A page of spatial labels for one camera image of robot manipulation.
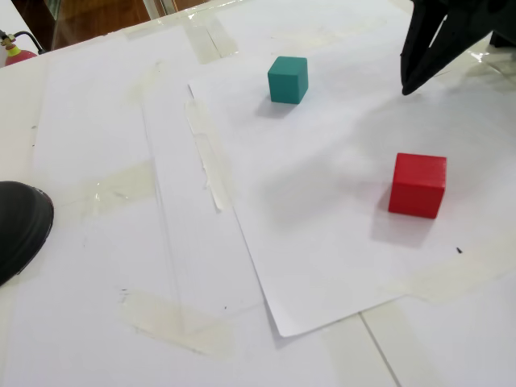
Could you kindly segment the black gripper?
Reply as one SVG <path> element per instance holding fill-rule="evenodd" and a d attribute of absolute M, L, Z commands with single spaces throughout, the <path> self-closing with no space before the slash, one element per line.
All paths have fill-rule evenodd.
<path fill-rule="evenodd" d="M 515 38 L 514 0 L 412 3 L 413 13 L 401 54 L 403 94 L 412 94 L 490 32 L 505 39 Z"/>

